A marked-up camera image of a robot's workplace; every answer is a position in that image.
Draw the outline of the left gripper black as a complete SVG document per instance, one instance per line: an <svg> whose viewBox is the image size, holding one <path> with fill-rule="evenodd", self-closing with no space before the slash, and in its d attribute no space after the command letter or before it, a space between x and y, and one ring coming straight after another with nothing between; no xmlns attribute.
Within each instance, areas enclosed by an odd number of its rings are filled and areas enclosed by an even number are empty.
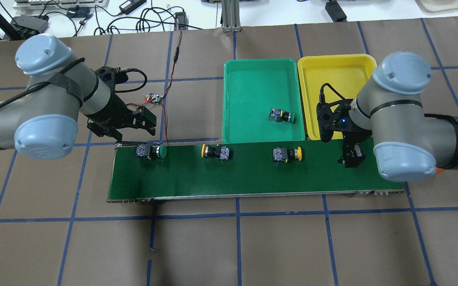
<svg viewBox="0 0 458 286"><path fill-rule="evenodd" d="M144 83L138 88L116 90L116 85L128 81L128 73L140 73ZM96 70L96 85L86 98L87 128L98 137L112 137L122 141L124 128L144 129L151 136L156 134L157 117L144 105L131 110L118 96L118 93L136 92L147 83L147 75L137 68L121 69L108 66Z"/></svg>

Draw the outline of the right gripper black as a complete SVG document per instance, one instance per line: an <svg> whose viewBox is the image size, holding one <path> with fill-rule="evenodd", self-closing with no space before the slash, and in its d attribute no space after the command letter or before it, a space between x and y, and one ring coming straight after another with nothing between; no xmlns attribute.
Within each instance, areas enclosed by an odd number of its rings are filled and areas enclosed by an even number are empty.
<svg viewBox="0 0 458 286"><path fill-rule="evenodd" d="M359 127L349 116L349 99L327 103L320 99L316 106L320 139L324 143L331 141L334 132L342 133L342 156L337 163L345 168L356 168L367 157L361 143L371 137L371 131Z"/></svg>

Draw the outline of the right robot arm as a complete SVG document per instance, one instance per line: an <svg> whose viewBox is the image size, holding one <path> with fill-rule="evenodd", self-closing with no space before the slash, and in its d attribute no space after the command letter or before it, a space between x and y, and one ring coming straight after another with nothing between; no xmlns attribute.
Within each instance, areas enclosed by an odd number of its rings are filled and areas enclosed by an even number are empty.
<svg viewBox="0 0 458 286"><path fill-rule="evenodd" d="M422 181L436 169L458 170L458 116L427 114L420 94L431 81L427 61L410 51L389 54L353 99L338 91L328 103L324 83L316 115L321 141L342 133L338 163L358 167L367 157L361 143L372 137L380 176L393 182Z"/></svg>

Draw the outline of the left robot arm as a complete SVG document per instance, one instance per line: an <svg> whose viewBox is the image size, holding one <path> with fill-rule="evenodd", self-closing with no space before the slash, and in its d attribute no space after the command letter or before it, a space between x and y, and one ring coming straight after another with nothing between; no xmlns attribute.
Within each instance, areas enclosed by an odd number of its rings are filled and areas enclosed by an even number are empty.
<svg viewBox="0 0 458 286"><path fill-rule="evenodd" d="M30 78L24 92L0 102L0 150L47 160L65 157L74 147L79 114L98 137L122 141L122 128L155 135L156 116L144 106L129 109L116 90L128 73L141 70L91 70L84 58L50 34L25 40L15 62Z"/></svg>

